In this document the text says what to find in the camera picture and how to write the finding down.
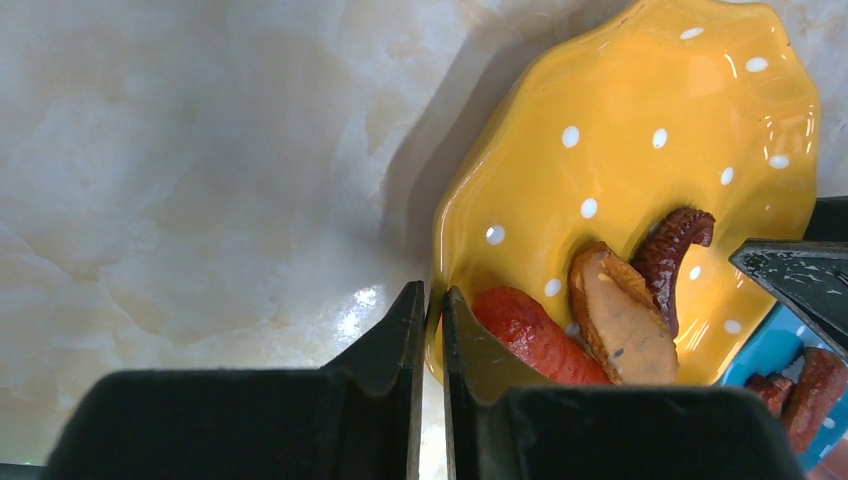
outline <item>yellow plate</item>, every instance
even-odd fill
[[[728,256],[797,239],[815,203],[819,98],[759,4],[642,0],[545,53],[495,112],[439,207],[427,363],[442,378],[441,301],[508,284],[570,323],[579,246],[630,258],[681,205],[715,215],[677,284],[682,384],[714,383],[774,300]]]

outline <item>plate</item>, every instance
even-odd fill
[[[677,285],[679,382],[712,385],[774,299],[727,261],[798,239],[816,195],[819,98],[764,5],[642,0],[538,58],[437,210],[427,361],[442,378],[444,293],[520,288],[570,322],[566,273],[604,240],[630,258],[676,207],[715,215]]]
[[[819,347],[833,351],[795,314],[780,305],[742,348],[718,384],[741,387],[755,373],[764,376],[775,372],[780,373],[790,368],[803,347]],[[796,378],[793,380],[797,380],[800,371],[794,367],[791,370],[795,371]],[[793,377],[791,372],[787,372],[787,376]],[[844,395],[833,407],[810,449],[801,455],[801,466],[806,471],[812,470],[848,431],[848,398],[846,397],[848,395]]]

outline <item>brown food item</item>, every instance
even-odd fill
[[[639,272],[598,242],[574,259],[568,280],[580,332],[613,383],[677,380],[674,342]]]
[[[766,404],[769,412],[775,417],[780,416],[783,411],[783,404],[789,398],[789,393],[792,391],[792,380],[779,374],[769,375],[768,378],[754,374],[748,379],[745,388],[754,391],[763,402]]]
[[[671,338],[677,337],[677,302],[674,289],[680,264],[696,243],[709,247],[713,240],[715,218],[707,212],[682,207],[669,213],[636,252],[631,264],[645,277],[654,304],[668,323]]]
[[[523,291],[489,289],[474,300],[471,310],[516,357],[551,380],[566,385],[610,384],[598,362]]]
[[[796,453],[804,453],[819,431],[828,412],[845,393],[848,367],[833,352],[804,349],[804,368],[789,398],[781,420]]]

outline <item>marble table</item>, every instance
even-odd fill
[[[0,462],[125,368],[318,366],[427,278],[436,203],[539,53],[625,0],[0,4]],[[770,0],[848,194],[848,3]],[[422,478],[443,478],[425,381]]]

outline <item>marble surface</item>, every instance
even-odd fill
[[[546,48],[624,0],[0,3],[0,461],[124,368],[326,362],[427,278],[432,213]],[[848,194],[848,4],[771,0]],[[425,381],[422,478],[443,478]]]

